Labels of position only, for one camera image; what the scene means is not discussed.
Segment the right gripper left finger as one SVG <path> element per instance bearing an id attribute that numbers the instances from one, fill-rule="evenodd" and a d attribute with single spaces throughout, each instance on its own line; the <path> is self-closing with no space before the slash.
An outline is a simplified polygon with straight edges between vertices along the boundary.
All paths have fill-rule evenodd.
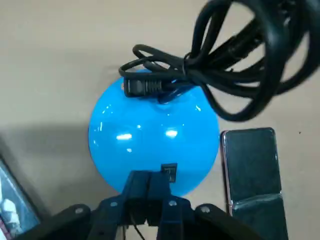
<path id="1" fill-rule="evenodd" d="M 46 219 L 18 240 L 125 240 L 129 226 L 146 221 L 148 171 L 132 171 L 120 195 L 106 198 L 95 210 L 72 205 Z"/>

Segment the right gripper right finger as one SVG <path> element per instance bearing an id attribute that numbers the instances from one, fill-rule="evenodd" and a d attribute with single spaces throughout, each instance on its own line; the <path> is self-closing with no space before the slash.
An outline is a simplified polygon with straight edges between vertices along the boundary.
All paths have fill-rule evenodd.
<path id="1" fill-rule="evenodd" d="M 158 227 L 158 240 L 261 240 L 245 224 L 217 206 L 204 203 L 192 209 L 190 201 L 172 195 L 168 177 L 150 174 L 149 225 Z"/>

